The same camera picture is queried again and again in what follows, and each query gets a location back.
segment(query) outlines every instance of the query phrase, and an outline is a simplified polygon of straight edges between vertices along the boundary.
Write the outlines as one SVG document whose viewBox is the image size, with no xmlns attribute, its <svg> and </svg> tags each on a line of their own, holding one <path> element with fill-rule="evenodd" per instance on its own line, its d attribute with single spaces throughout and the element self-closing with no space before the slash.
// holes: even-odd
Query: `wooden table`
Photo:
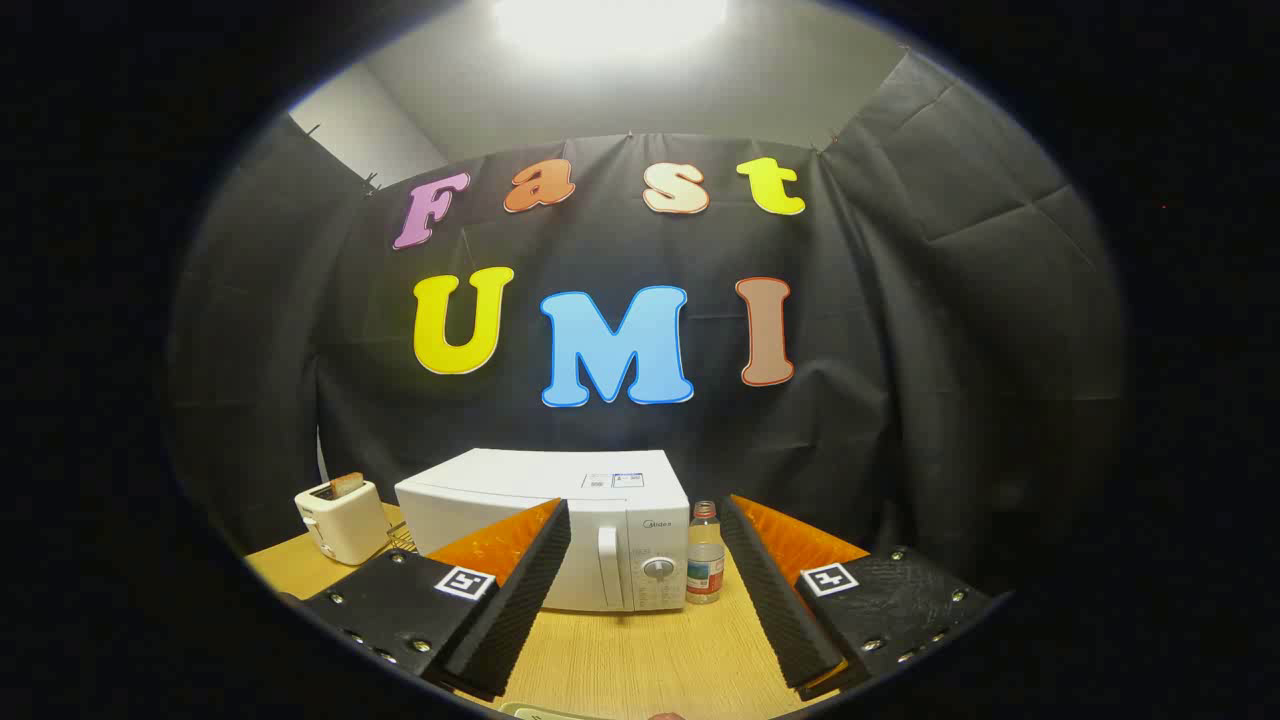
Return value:
<svg viewBox="0 0 1280 720">
<path fill-rule="evenodd" d="M 401 521 L 399 507 L 383 507 L 393 525 Z M 355 570 L 321 555 L 305 533 L 246 560 L 273 588 L 301 598 Z M 458 694 L 495 708 L 524 702 L 609 720 L 659 712 L 755 720 L 822 701 L 801 702 L 787 689 L 730 553 L 719 602 L 645 614 L 543 610 L 507 694 L 493 702 Z"/>
</svg>

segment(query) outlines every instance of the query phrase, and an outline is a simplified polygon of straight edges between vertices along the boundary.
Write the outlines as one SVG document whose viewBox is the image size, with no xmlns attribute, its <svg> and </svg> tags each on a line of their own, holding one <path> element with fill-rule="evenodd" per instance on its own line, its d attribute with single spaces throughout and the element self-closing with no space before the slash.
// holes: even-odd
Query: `blue letter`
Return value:
<svg viewBox="0 0 1280 720">
<path fill-rule="evenodd" d="M 543 402 L 552 407 L 586 405 L 590 393 L 577 382 L 579 359 L 605 402 L 618 396 L 632 357 L 636 382 L 627 388 L 627 397 L 634 402 L 657 405 L 692 397 L 694 386 L 680 369 L 680 309 L 687 299 L 678 287 L 646 287 L 631 299 L 618 332 L 609 329 L 585 292 L 544 299 L 543 314 L 552 319 L 552 384 L 543 391 Z"/>
</svg>

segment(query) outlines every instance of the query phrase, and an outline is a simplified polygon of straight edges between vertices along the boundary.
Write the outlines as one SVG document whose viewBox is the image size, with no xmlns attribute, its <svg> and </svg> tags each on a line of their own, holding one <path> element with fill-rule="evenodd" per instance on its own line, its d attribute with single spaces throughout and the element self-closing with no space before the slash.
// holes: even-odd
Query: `white microwave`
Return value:
<svg viewBox="0 0 1280 720">
<path fill-rule="evenodd" d="M 471 450 L 396 484 L 417 551 L 428 555 L 550 498 L 568 501 L 573 538 L 543 607 L 585 611 L 685 606 L 689 497 L 660 450 Z"/>
</svg>

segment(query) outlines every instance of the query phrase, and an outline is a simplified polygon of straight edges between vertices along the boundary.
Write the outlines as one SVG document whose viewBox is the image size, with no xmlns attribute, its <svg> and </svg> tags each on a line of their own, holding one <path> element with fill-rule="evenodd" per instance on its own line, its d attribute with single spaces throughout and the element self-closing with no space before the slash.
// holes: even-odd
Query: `light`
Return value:
<svg viewBox="0 0 1280 720">
<path fill-rule="evenodd" d="M 521 55 L 669 60 L 724 22 L 727 0 L 502 0 L 498 32 Z"/>
</svg>

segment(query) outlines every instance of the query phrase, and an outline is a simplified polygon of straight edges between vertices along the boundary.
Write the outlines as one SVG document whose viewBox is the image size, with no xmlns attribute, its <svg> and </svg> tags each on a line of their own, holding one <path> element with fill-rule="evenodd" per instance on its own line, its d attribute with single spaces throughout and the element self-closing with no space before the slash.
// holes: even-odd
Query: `bottle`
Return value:
<svg viewBox="0 0 1280 720">
<path fill-rule="evenodd" d="M 689 580 L 685 600 L 694 605 L 716 602 L 723 580 L 724 544 L 719 536 L 716 503 L 699 500 L 694 503 L 694 519 L 689 523 Z"/>
</svg>

